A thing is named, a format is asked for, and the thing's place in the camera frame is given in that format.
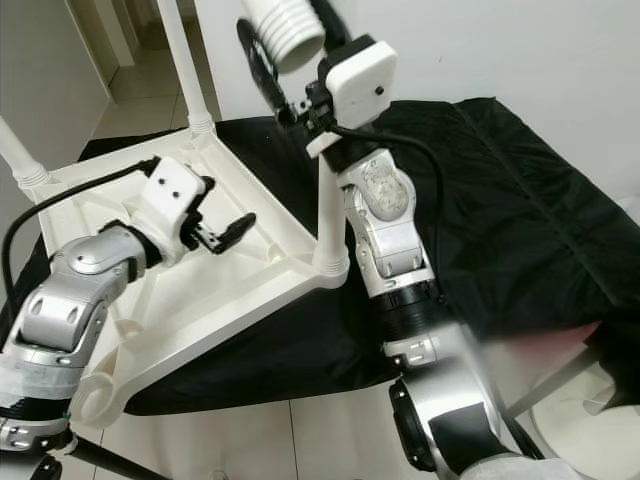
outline black fabric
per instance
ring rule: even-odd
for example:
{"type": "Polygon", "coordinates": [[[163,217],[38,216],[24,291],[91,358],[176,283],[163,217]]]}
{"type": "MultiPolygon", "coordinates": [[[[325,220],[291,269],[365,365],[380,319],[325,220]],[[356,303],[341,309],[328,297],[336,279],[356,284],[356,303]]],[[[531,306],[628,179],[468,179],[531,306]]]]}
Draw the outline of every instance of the black fabric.
{"type": "MultiPolygon", "coordinates": [[[[395,102],[376,127],[425,141],[442,159],[441,283],[453,310],[478,337],[563,330],[601,320],[616,335],[640,342],[640,229],[513,113],[494,99],[456,105],[395,102]]],[[[221,122],[217,128],[315,233],[317,167],[304,152],[304,138],[280,131],[270,118],[221,122]]],[[[129,141],[140,139],[91,142],[88,150],[104,153],[102,148],[121,148],[129,141]]],[[[432,171],[407,147],[392,152],[416,185],[416,225],[428,245],[432,171]]],[[[42,259],[38,262],[23,277],[43,278],[42,259]]],[[[23,290],[28,292],[24,285],[35,284],[27,280],[23,290]]],[[[386,380],[393,372],[370,319],[364,286],[352,268],[343,288],[312,292],[263,319],[139,392],[127,412],[210,410],[386,380]]]]}

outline wire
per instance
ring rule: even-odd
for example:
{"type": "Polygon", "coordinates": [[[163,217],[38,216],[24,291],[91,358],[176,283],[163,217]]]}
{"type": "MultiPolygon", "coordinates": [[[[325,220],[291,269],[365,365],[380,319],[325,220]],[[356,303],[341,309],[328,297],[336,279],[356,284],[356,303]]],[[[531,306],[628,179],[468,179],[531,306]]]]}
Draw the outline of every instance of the wire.
{"type": "Polygon", "coordinates": [[[433,240],[431,242],[432,267],[436,276],[436,283],[442,293],[439,282],[440,273],[440,220],[443,208],[443,189],[444,176],[442,175],[442,167],[438,154],[426,143],[416,140],[415,138],[406,137],[404,135],[396,135],[392,133],[367,132],[362,130],[351,130],[349,128],[340,127],[339,125],[331,125],[328,130],[345,138],[355,138],[359,140],[367,140],[372,142],[395,143],[412,147],[424,154],[436,176],[436,207],[433,219],[433,240]]]}
{"type": "Polygon", "coordinates": [[[78,193],[84,192],[85,190],[90,190],[91,188],[104,185],[105,183],[112,182],[113,180],[125,177],[139,170],[144,172],[145,175],[150,175],[159,162],[159,157],[154,157],[151,160],[143,160],[136,163],[135,165],[123,168],[122,170],[118,170],[117,172],[113,172],[103,177],[90,180],[86,183],[76,185],[75,187],[65,190],[62,193],[54,195],[53,197],[47,198],[41,203],[34,205],[29,210],[20,215],[9,226],[9,229],[7,230],[7,233],[5,234],[2,241],[2,279],[4,280],[4,288],[7,293],[7,313],[9,314],[10,323],[13,323],[18,313],[15,287],[13,285],[13,276],[11,275],[11,244],[13,243],[13,239],[20,227],[22,227],[22,225],[24,225],[31,217],[37,215],[50,206],[66,200],[69,197],[77,195],[78,193]]]}

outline white cylinder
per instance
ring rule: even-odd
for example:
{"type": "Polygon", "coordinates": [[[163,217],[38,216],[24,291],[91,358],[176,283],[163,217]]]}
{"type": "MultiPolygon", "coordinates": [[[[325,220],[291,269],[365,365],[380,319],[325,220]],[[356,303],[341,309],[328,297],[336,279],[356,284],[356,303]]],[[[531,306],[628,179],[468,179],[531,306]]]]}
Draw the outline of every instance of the white cylinder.
{"type": "Polygon", "coordinates": [[[324,45],[324,27],[308,0],[242,0],[281,73],[311,60],[324,45]]]}
{"type": "Polygon", "coordinates": [[[214,128],[213,120],[204,102],[204,95],[200,88],[196,66],[193,63],[176,0],[158,0],[158,9],[189,111],[189,127],[195,133],[210,132],[214,128]]]}
{"type": "Polygon", "coordinates": [[[41,163],[33,159],[2,117],[0,117],[0,155],[11,167],[13,177],[23,190],[49,183],[51,180],[49,172],[41,163]]]}
{"type": "Polygon", "coordinates": [[[318,243],[313,266],[326,275],[342,275],[349,268],[344,244],[344,192],[324,157],[318,158],[318,243]]]}

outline black cloth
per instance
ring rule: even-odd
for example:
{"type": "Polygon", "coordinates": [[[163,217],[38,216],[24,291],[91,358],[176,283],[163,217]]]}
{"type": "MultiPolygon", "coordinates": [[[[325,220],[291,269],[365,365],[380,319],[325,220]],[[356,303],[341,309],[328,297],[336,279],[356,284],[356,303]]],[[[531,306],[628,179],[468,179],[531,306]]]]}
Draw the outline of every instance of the black cloth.
{"type": "MultiPolygon", "coordinates": [[[[376,127],[420,139],[440,156],[441,283],[454,312],[480,339],[601,320],[613,335],[640,342],[640,229],[517,116],[495,99],[404,101],[376,127]]],[[[315,233],[317,166],[303,137],[281,131],[270,118],[220,122],[217,129],[315,233]]],[[[116,141],[120,148],[140,139],[116,141]]],[[[104,153],[113,149],[110,142],[91,142],[88,150],[104,153]]],[[[409,147],[392,152],[415,183],[416,226],[428,246],[432,170],[409,147]]],[[[29,270],[27,280],[34,275],[29,270]]],[[[392,376],[352,268],[341,289],[312,292],[270,315],[139,392],[126,411],[211,410],[351,390],[392,376]]]]}

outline white pole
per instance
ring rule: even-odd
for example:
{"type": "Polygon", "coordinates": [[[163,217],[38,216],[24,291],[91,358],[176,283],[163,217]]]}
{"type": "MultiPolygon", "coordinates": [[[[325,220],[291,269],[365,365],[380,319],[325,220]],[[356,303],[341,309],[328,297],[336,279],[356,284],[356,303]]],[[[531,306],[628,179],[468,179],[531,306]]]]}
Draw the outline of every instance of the white pole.
{"type": "Polygon", "coordinates": [[[51,175],[41,163],[36,162],[20,140],[0,117],[0,155],[11,167],[13,178],[20,189],[33,200],[29,189],[51,181],[51,175]]]}
{"type": "Polygon", "coordinates": [[[313,253],[313,266],[332,276],[349,268],[349,255],[344,244],[346,218],[344,192],[336,175],[322,155],[318,157],[318,243],[313,253]]]}
{"type": "Polygon", "coordinates": [[[189,110],[189,127],[194,133],[211,132],[214,129],[213,120],[204,103],[204,96],[187,43],[178,4],[176,0],[158,0],[158,8],[189,110]]]}

